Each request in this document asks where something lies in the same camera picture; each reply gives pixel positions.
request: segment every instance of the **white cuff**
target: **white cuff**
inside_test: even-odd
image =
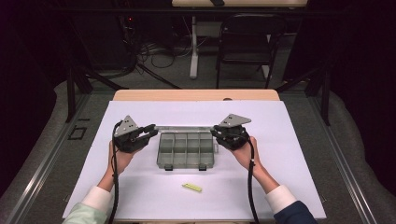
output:
[[[265,196],[265,199],[270,204],[274,214],[297,201],[294,195],[291,194],[288,187],[284,185],[271,190],[271,192]]]
[[[92,186],[81,203],[106,213],[112,198],[113,196],[107,190]]]

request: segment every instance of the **light green sleeve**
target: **light green sleeve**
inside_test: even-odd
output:
[[[102,224],[105,223],[106,219],[107,216],[104,212],[83,203],[77,203],[63,224]]]

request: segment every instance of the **person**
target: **person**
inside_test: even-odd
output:
[[[309,209],[304,203],[298,201],[289,189],[284,185],[279,185],[276,180],[269,174],[260,161],[259,151],[257,149],[257,140],[250,136],[250,142],[254,147],[254,167],[253,176],[257,179],[262,189],[266,193],[265,199],[270,204],[274,213],[276,223],[279,224],[311,224],[317,223]],[[131,162],[134,157],[133,153],[118,151],[117,167],[119,175]],[[246,143],[237,150],[230,150],[236,160],[246,169],[250,163],[250,144]],[[81,203],[77,203],[70,214],[64,220],[64,224],[76,223],[105,223],[106,212],[110,206],[112,195],[110,191],[113,188],[113,169],[111,158],[113,157],[113,148],[110,141],[108,166],[104,176],[97,186],[93,186]]]

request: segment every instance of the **sleeve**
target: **sleeve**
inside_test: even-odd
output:
[[[105,223],[111,199],[110,192],[92,187],[84,200],[73,207],[64,224]]]
[[[266,200],[274,212],[276,222],[279,224],[317,223],[308,207],[297,201],[286,186],[281,185],[273,189],[267,194]]]

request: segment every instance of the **chair backrest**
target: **chair backrest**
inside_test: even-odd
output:
[[[283,35],[286,31],[285,19],[273,14],[236,14],[227,18],[220,27],[224,34],[241,35]]]

